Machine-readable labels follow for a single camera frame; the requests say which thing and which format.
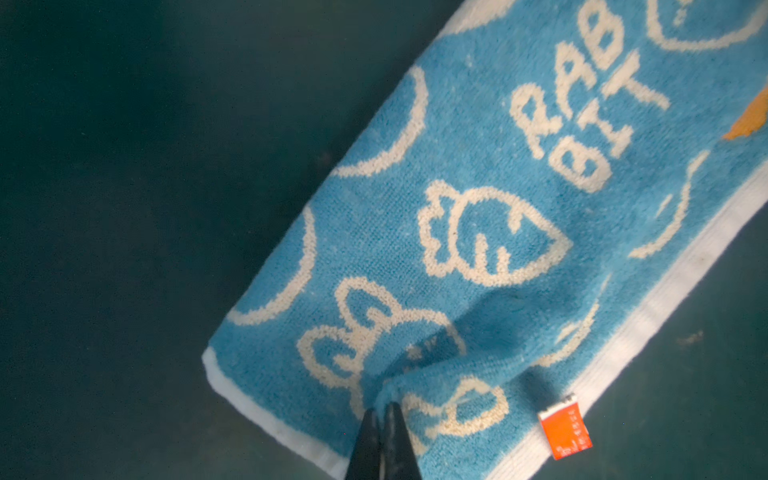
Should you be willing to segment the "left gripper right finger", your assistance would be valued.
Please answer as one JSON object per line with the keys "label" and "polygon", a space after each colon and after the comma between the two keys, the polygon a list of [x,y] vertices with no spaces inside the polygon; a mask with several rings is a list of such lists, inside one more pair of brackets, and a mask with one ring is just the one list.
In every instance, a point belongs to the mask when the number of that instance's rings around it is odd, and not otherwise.
{"label": "left gripper right finger", "polygon": [[401,406],[391,402],[384,415],[384,480],[421,480],[416,455]]}

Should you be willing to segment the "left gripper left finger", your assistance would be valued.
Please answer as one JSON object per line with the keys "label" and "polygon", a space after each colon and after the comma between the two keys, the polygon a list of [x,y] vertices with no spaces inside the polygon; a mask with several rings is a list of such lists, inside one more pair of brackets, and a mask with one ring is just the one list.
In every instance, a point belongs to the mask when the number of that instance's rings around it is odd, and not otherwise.
{"label": "left gripper left finger", "polygon": [[363,416],[345,474],[345,480],[379,480],[381,468],[380,427],[376,411]]}

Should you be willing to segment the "blue bunny pattern towel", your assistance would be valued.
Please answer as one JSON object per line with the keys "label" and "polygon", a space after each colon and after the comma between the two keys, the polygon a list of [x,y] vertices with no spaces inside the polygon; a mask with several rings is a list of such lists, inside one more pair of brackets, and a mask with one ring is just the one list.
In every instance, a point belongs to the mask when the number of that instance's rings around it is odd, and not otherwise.
{"label": "blue bunny pattern towel", "polygon": [[763,1],[466,1],[212,336],[329,476],[527,479],[767,201]]}

